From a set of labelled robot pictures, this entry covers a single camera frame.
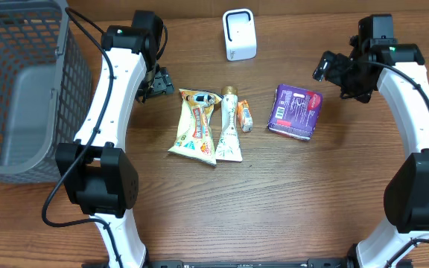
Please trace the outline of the red purple tissue pack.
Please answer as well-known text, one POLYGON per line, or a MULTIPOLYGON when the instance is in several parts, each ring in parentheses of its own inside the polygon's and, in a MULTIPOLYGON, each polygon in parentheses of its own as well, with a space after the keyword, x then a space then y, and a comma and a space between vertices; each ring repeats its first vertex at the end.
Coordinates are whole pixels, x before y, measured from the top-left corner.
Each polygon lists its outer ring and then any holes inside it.
POLYGON ((322 101, 323 96, 318 92, 279 84, 267 122, 268 130, 309 141, 316 129, 322 101))

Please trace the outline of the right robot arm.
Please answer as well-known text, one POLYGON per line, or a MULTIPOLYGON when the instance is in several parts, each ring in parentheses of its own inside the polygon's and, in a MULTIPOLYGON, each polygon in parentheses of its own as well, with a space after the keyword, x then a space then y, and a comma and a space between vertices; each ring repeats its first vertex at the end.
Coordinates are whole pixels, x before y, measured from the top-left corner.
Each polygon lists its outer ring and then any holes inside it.
POLYGON ((405 259, 429 244, 429 82, 416 44, 394 36, 390 14, 358 22, 349 56, 325 51, 313 73, 340 87, 340 98, 368 103, 379 92, 395 119, 405 160, 384 192, 385 218, 367 239, 353 245, 339 267, 411 267, 405 259))

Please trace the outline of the white cream tube gold cap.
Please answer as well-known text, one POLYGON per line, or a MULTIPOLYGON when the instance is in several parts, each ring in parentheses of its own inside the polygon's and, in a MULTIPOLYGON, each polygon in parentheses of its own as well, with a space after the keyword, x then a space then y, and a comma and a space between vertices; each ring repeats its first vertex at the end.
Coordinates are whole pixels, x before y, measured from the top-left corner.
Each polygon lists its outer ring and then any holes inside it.
POLYGON ((241 146, 238 137, 236 116, 238 104, 238 89, 225 86, 221 94, 221 124, 222 130, 215 151, 216 159, 221 161, 242 162, 241 146))

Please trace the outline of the grey plastic shopping basket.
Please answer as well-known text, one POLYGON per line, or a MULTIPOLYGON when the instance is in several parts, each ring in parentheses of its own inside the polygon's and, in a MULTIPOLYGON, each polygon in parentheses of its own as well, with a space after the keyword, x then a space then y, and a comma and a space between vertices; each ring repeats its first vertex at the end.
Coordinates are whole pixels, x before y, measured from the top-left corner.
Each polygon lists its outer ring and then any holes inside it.
POLYGON ((65 1, 0 1, 0 182, 55 182, 54 154, 80 129, 92 73, 65 1))

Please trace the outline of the small orange candy pack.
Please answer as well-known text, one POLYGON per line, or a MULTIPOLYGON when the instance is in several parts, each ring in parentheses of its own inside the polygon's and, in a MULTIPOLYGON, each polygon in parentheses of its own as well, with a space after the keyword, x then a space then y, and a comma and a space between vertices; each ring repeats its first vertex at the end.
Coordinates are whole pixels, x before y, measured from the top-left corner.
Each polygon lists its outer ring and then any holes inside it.
POLYGON ((253 129, 253 119, 250 112, 250 106, 246 100, 238 102, 237 114, 241 130, 244 133, 251 132, 253 129))

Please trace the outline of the cream snack bag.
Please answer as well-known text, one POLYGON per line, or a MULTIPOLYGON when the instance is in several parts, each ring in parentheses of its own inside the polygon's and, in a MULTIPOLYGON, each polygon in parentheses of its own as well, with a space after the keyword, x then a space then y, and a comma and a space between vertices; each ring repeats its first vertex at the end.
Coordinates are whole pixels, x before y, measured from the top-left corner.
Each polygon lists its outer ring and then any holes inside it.
POLYGON ((179 93, 182 111, 176 140, 168 152, 215 166, 215 145, 209 123, 222 97, 214 92, 194 89, 179 89, 179 93))

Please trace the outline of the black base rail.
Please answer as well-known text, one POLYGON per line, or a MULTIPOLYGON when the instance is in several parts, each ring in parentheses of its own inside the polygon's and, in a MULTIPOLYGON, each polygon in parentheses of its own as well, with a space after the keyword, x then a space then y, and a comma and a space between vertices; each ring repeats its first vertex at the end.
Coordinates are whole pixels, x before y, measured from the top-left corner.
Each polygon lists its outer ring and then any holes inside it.
POLYGON ((353 267, 345 258, 313 258, 295 262, 182 262, 152 261, 144 267, 153 268, 341 268, 353 267))

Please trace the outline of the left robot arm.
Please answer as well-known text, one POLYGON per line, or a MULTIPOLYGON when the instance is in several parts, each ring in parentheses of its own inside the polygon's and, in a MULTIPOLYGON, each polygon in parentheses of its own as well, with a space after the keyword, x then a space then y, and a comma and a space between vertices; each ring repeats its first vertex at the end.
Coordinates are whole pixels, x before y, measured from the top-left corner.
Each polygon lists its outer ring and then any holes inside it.
POLYGON ((94 223, 109 254, 105 267, 148 267, 149 257, 133 215, 139 176, 125 153, 133 104, 174 90, 158 61, 168 31, 153 11, 137 10, 130 26, 111 25, 95 46, 101 74, 88 114, 55 160, 71 203, 86 215, 65 223, 94 223))

